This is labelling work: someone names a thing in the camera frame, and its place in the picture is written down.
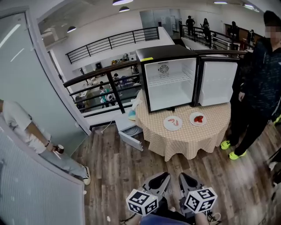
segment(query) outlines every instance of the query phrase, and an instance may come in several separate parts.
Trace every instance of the hand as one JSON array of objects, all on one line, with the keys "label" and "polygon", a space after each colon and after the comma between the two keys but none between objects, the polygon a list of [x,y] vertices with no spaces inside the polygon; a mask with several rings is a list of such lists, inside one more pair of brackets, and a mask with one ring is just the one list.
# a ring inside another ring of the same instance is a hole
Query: hand
[{"label": "hand", "polygon": [[239,101],[242,101],[244,97],[245,97],[245,93],[240,92],[240,93],[239,93],[238,100],[239,100]]},{"label": "hand", "polygon": [[48,144],[48,146],[46,147],[46,149],[47,149],[49,152],[52,152],[52,151],[55,150],[55,147],[54,147],[54,145],[50,142],[50,143]]}]

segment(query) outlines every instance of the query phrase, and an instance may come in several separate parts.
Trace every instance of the plate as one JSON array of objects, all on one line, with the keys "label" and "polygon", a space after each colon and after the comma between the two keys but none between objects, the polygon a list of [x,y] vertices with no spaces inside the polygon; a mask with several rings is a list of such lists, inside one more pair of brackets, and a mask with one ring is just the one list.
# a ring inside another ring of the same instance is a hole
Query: plate
[{"label": "plate", "polygon": [[163,125],[169,131],[177,131],[182,127],[183,121],[177,116],[168,116],[164,119]]},{"label": "plate", "polygon": [[[195,117],[197,117],[197,116],[203,116],[202,123],[200,123],[200,122],[194,122],[194,119],[195,119]],[[202,127],[202,126],[204,126],[204,125],[207,123],[207,117],[206,117],[203,113],[201,113],[201,112],[194,112],[194,113],[190,114],[190,116],[189,116],[189,122],[190,122],[192,125],[194,125],[194,126]]]}]

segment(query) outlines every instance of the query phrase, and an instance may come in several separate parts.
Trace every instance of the checkered tablecloth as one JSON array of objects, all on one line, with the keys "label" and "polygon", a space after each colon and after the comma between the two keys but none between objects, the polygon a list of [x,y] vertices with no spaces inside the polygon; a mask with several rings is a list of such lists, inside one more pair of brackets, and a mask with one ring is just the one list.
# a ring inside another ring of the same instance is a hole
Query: checkered tablecloth
[{"label": "checkered tablecloth", "polygon": [[[165,157],[168,161],[174,154],[182,153],[188,160],[197,155],[199,149],[213,152],[219,146],[227,130],[230,117],[230,103],[205,107],[176,107],[175,112],[163,110],[148,113],[144,99],[144,91],[138,94],[142,100],[136,108],[136,123],[143,129],[144,139],[150,142],[149,150]],[[207,117],[207,124],[202,127],[193,126],[189,115],[201,112]],[[163,121],[168,116],[178,116],[183,126],[178,131],[168,131]]]}]

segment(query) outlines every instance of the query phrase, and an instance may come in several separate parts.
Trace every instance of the food on plate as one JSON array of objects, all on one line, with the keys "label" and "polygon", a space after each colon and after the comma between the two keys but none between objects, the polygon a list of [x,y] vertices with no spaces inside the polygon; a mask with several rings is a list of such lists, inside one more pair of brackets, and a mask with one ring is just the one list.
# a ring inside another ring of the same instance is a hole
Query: food on plate
[{"label": "food on plate", "polygon": [[204,116],[197,116],[194,118],[194,122],[199,122],[199,123],[202,123],[202,119],[204,118]]}]

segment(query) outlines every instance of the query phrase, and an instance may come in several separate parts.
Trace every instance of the mini fridge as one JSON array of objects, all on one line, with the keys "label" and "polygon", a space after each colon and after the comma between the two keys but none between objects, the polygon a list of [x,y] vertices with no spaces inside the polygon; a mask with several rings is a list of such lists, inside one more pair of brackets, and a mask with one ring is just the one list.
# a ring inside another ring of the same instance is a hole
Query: mini fridge
[{"label": "mini fridge", "polygon": [[237,59],[207,57],[180,45],[136,50],[148,111],[229,102]]}]

